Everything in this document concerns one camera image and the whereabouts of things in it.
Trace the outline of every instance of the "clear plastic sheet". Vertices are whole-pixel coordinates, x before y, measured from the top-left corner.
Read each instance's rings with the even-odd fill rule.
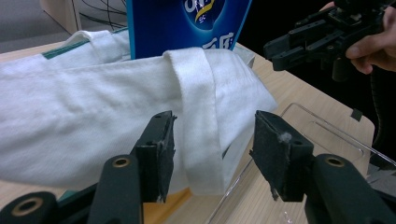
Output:
[[[296,114],[301,119],[292,119]],[[289,105],[281,117],[314,144],[314,155],[331,153],[346,158],[373,189],[396,197],[395,161],[301,105]],[[274,201],[268,182],[254,161],[250,160],[207,223],[307,223],[304,202],[305,198],[301,203],[284,203],[280,199]]]

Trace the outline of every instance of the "table surface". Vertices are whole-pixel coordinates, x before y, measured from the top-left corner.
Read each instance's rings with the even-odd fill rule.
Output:
[[[60,45],[61,43],[54,43],[51,45],[0,54],[0,63],[34,55],[49,49],[55,49]],[[286,71],[274,71],[272,64],[258,54],[256,54],[254,59],[253,71],[259,76],[265,87],[273,94],[278,102],[278,108],[274,111],[275,114],[282,115],[289,106],[297,105],[301,108],[306,108],[336,127],[340,132],[347,133],[348,136],[358,140],[362,144],[366,146],[371,145],[375,127],[366,117],[362,117],[359,121],[353,119],[351,117],[353,111],[351,108],[341,104],[332,97]],[[299,113],[289,116],[288,121],[298,123],[299,120],[303,119],[301,116],[302,115]],[[251,143],[247,147],[247,153],[245,153],[239,163],[234,179],[238,178],[243,169],[247,167],[250,161],[248,155],[248,150],[250,148]],[[344,152],[341,151],[336,153],[343,155]],[[362,164],[358,164],[358,168],[363,174],[367,167],[367,163],[368,157],[364,159]],[[252,177],[252,179],[257,178],[259,178],[257,174]],[[241,221],[246,222],[248,220],[248,223],[270,223],[270,219],[278,220],[279,214],[270,214],[272,210],[268,210],[269,212],[267,211],[266,213],[262,211],[265,205],[271,203],[271,200],[262,199],[262,197],[265,198],[270,195],[269,190],[265,191],[265,184],[262,178],[260,181],[254,182],[254,184],[252,180],[249,180],[249,191],[238,196],[243,198],[237,198],[238,208],[235,208],[235,203],[233,203],[233,208],[228,209],[230,212],[225,215],[223,214],[222,218],[219,218],[219,214],[216,214],[215,218],[212,216],[215,210],[224,210],[224,207],[227,206],[227,204],[219,205],[219,203],[222,202],[223,196],[196,196],[192,195],[188,189],[185,189],[175,195],[169,195],[167,202],[164,204],[145,203],[145,223],[191,223],[192,220],[194,220],[194,223],[215,223],[217,222],[215,219],[221,220],[221,222],[226,220],[227,223],[241,223]],[[250,192],[254,193],[257,189],[261,193],[261,197],[255,198],[254,194],[249,196]],[[64,189],[29,186],[0,181],[0,209],[19,196],[39,190],[50,191],[57,197],[60,197],[64,193]]]

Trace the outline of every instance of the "fabric fold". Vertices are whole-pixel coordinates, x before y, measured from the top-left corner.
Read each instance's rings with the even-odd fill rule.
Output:
[[[191,188],[200,195],[228,188],[252,136],[255,111],[277,107],[227,49],[0,72],[0,95],[1,179],[86,188],[98,181],[106,160],[131,151],[153,115],[172,110],[177,119],[170,193]]]

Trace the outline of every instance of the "box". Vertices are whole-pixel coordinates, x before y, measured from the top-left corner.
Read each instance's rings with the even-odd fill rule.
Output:
[[[127,0],[131,59],[169,49],[233,49],[251,0]]]

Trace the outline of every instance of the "wooden table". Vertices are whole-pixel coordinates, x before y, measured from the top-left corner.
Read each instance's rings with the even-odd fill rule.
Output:
[[[33,55],[49,49],[54,49],[60,45],[61,43],[55,43],[37,48],[0,54],[0,62]],[[366,146],[371,145],[375,127],[366,117],[362,117],[359,121],[353,119],[351,117],[353,111],[351,108],[339,103],[332,97],[286,71],[275,72],[272,68],[272,64],[260,55],[256,55],[255,57],[253,70],[278,102],[278,109],[274,111],[275,114],[282,115],[291,105],[294,105],[294,109],[305,108],[336,127],[340,132],[347,133],[348,136]],[[288,121],[296,123],[297,126],[299,122],[301,123],[305,119],[306,113],[295,113],[293,116],[288,116]],[[334,140],[331,144],[332,143],[339,144],[338,140]],[[247,153],[245,153],[240,161],[234,179],[240,175],[240,172],[247,167],[250,161],[248,149],[251,149],[251,144],[247,147]],[[361,160],[361,163],[358,164],[363,174],[365,173],[364,169],[367,167],[367,162],[368,157],[366,155]],[[191,195],[190,191],[185,189],[176,195],[170,195],[166,204],[145,203],[145,223],[207,223],[210,218],[212,218],[210,221],[211,223],[277,223],[280,220],[279,214],[274,212],[271,214],[271,211],[275,211],[273,208],[276,206],[279,207],[279,211],[283,211],[283,207],[270,200],[268,197],[270,192],[267,190],[266,183],[263,181],[262,176],[258,175],[257,172],[254,173],[254,167],[252,168],[252,166],[249,166],[248,168],[253,169],[253,173],[249,173],[248,175],[245,189],[247,192],[233,196],[233,202],[230,203],[230,198],[227,198],[227,200],[225,200],[226,202],[222,206],[219,206],[223,196],[196,196]],[[40,186],[25,186],[0,182],[0,208],[25,193],[38,190],[51,191],[58,197],[64,193],[64,189],[51,189]],[[301,210],[300,204],[296,204],[295,207]],[[304,222],[304,212],[297,211],[297,214],[301,214],[297,219]]]

